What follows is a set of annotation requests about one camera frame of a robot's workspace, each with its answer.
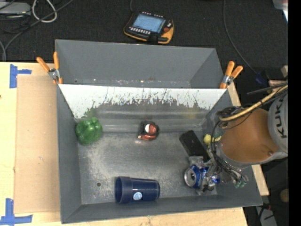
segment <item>green bell pepper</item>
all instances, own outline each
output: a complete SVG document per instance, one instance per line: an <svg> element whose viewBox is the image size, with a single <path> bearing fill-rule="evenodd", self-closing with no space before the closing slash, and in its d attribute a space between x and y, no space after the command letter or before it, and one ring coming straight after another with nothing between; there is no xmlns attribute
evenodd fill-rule
<svg viewBox="0 0 301 226"><path fill-rule="evenodd" d="M83 120L75 127L75 133L82 145L89 145L97 141L103 134L103 127L96 117Z"/></svg>

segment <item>yellow cable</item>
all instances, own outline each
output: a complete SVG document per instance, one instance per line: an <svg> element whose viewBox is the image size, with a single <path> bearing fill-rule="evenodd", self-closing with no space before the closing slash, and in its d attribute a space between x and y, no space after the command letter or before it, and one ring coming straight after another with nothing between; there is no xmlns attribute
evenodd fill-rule
<svg viewBox="0 0 301 226"><path fill-rule="evenodd" d="M261 101L257 102L256 104L254 104L253 106L243 110L242 112L235 114L233 116L229 116L229 117L221 117L220 116L220 120L221 121L231 121L233 119L236 119L237 117L240 117L244 114L247 114L248 112L252 111L253 109L257 108L258 106L260 106L262 103L268 101L269 99L271 99L275 94L280 93L281 91L283 91L284 89L286 89L288 87L288 85L285 85L284 87L282 87L281 89L274 91L272 93L270 93L268 96L266 96L265 98L263 98Z"/></svg>

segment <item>blue plastic cup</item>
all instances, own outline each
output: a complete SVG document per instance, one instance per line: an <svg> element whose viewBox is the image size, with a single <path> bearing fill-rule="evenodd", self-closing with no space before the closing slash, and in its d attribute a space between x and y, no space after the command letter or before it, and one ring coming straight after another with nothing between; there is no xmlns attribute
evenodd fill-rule
<svg viewBox="0 0 301 226"><path fill-rule="evenodd" d="M154 201L160 196L160 185L152 179L118 177L115 181L117 203Z"/></svg>

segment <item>device screen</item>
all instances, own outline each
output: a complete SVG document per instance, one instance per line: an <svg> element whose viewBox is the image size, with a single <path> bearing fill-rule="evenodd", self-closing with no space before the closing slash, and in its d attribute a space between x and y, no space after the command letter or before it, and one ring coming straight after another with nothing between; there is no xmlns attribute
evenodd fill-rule
<svg viewBox="0 0 301 226"><path fill-rule="evenodd" d="M139 14L133 24L133 27L159 33L164 23L165 23L165 19L163 18L159 18L159 17L157 18L157 17L151 17L151 16Z"/></svg>

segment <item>blue tape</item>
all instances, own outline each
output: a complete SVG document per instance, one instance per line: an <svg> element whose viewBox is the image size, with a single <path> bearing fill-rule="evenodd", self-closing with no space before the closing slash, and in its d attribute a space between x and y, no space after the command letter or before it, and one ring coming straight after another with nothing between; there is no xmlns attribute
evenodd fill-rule
<svg viewBox="0 0 301 226"><path fill-rule="evenodd" d="M9 87L10 88L16 88L17 87L17 75L18 74L31 74L31 70L18 70L17 66L14 66L13 64L10 65L10 77L9 77Z"/></svg>
<svg viewBox="0 0 301 226"><path fill-rule="evenodd" d="M32 222L32 215L15 217L14 200L7 198L5 202L5 216L1 216L0 225L14 226L15 224L26 224Z"/></svg>

